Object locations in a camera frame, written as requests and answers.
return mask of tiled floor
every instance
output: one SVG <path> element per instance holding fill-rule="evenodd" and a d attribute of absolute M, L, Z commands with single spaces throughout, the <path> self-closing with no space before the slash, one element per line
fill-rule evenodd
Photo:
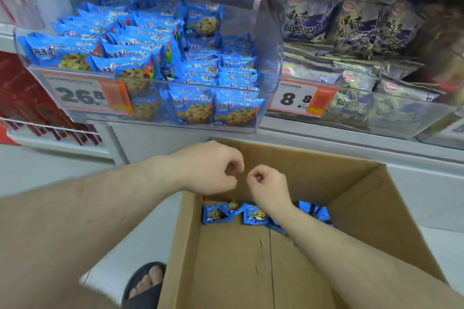
<path fill-rule="evenodd" d="M 0 145 L 0 156 L 0 171 L 3 171 L 0 197 L 114 166 L 105 160 L 89 161 L 5 145 Z M 177 194 L 160 204 L 90 273 L 85 274 L 82 282 L 105 292 L 119 304 L 125 285 L 135 270 L 149 261 L 168 261 L 179 202 L 180 195 Z M 420 229 L 449 283 L 464 295 L 464 233 L 427 227 Z"/>

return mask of cardboard box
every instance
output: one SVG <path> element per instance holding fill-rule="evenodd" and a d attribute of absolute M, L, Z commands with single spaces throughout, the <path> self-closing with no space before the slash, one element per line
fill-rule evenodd
<path fill-rule="evenodd" d="M 335 154 L 230 140 L 245 174 L 210 201 L 253 202 L 245 181 L 258 164 L 287 177 L 293 201 L 328 207 L 334 227 L 446 282 L 386 166 Z M 203 196 L 184 192 L 159 309 L 345 309 L 287 236 L 264 226 L 201 223 Z"/>

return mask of clear plastic bin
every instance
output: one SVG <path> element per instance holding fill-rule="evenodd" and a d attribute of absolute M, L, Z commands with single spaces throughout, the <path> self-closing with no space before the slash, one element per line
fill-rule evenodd
<path fill-rule="evenodd" d="M 283 43 L 279 29 L 272 19 L 266 1 L 187 1 L 224 4 L 225 11 L 220 29 L 222 35 L 240 36 L 247 32 L 251 33 L 255 55 L 257 56 L 254 67 L 259 74 L 257 80 L 259 91 L 243 91 L 235 88 L 196 84 L 179 84 L 154 79 L 141 80 L 131 78 L 130 80 L 124 80 L 123 78 L 114 78 L 112 75 L 107 76 L 100 72 L 79 72 L 55 67 L 47 69 L 45 67 L 33 66 L 27 61 L 24 55 L 22 58 L 27 68 L 49 92 L 58 107 L 63 109 L 76 122 L 97 120 L 245 133 L 256 132 L 264 116 L 266 107 L 275 92 L 282 66 Z M 25 35 L 29 31 L 22 30 L 20 34 Z M 18 42 L 17 50 L 18 54 L 24 54 Z M 108 88 L 116 88 L 121 85 L 121 82 L 118 82 L 121 80 L 123 81 L 122 84 L 125 84 L 128 89 L 130 105 L 133 111 L 112 110 L 111 107 L 115 99 L 106 98 L 108 95 L 115 95 L 115 91 Z M 141 88 L 143 90 L 134 92 L 134 88 Z M 173 98 L 173 92 L 177 92 L 177 94 L 179 92 L 186 93 L 184 98 L 198 96 L 203 101 L 194 101 L 192 106 L 183 106 L 183 98 L 179 95 Z M 146 103 L 139 100 L 143 96 L 147 97 Z M 233 100 L 233 98 L 242 99 L 249 97 L 253 99 L 240 101 L 246 105 L 237 106 L 237 101 Z"/>
<path fill-rule="evenodd" d="M 301 80 L 309 84 L 321 85 Z M 457 107 L 396 97 L 372 91 L 340 88 L 321 118 L 268 110 L 266 115 L 310 124 L 336 127 L 382 136 L 410 139 Z"/>

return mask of orange price tag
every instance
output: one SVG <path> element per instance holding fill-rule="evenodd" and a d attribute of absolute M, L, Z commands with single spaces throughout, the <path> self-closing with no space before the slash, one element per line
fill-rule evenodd
<path fill-rule="evenodd" d="M 68 110 L 133 115 L 129 95 L 123 81 L 59 70 L 38 71 L 61 107 Z"/>
<path fill-rule="evenodd" d="M 282 77 L 269 109 L 320 118 L 337 92 L 337 88 Z"/>

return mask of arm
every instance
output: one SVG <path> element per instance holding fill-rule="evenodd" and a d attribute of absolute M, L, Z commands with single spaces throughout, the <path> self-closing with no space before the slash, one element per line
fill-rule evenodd
<path fill-rule="evenodd" d="M 291 236 L 352 308 L 464 308 L 464 297 L 424 271 L 329 227 L 293 206 L 285 175 L 260 165 L 254 200 Z"/>
<path fill-rule="evenodd" d="M 0 200 L 3 307 L 47 307 L 169 195 L 233 189 L 229 164 L 241 153 L 207 142 Z"/>

